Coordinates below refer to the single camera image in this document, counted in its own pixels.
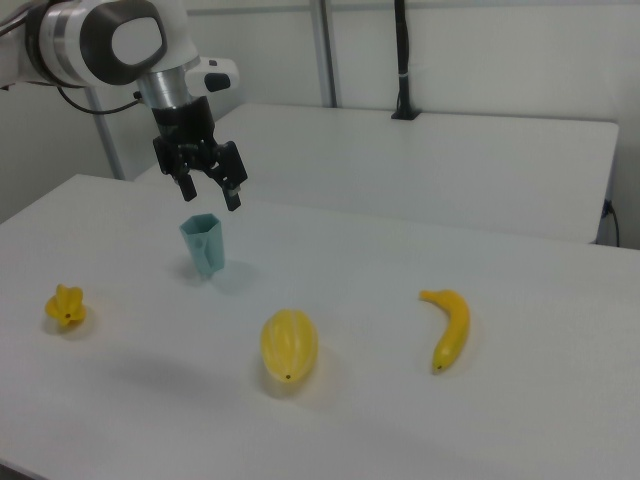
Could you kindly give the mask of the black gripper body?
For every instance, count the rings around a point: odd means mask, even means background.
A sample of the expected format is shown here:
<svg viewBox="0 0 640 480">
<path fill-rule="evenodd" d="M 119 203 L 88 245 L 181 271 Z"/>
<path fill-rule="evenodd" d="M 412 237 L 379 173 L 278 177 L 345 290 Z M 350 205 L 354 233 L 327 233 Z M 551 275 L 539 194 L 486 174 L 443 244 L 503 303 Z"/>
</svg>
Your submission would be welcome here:
<svg viewBox="0 0 640 480">
<path fill-rule="evenodd" d="M 162 173 L 186 169 L 225 172 L 216 151 L 215 123 L 206 98 L 174 108 L 154 108 L 152 113 L 159 131 L 153 145 Z"/>
</svg>

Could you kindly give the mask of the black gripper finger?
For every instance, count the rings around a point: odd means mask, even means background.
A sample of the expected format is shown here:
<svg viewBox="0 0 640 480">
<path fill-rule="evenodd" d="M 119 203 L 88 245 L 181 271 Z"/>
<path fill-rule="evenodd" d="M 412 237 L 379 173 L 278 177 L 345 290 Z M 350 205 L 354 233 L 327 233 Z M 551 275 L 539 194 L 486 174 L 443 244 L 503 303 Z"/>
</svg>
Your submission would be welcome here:
<svg viewBox="0 0 640 480">
<path fill-rule="evenodd" d="M 241 185 L 248 179 L 237 145 L 233 141 L 217 144 L 209 153 L 206 174 L 221 188 L 227 209 L 233 212 L 241 206 Z"/>
<path fill-rule="evenodd" d="M 161 173 L 174 180 L 186 202 L 193 200 L 197 196 L 197 192 L 190 175 L 188 154 L 178 145 L 169 143 L 162 138 L 155 138 L 153 147 Z"/>
</svg>

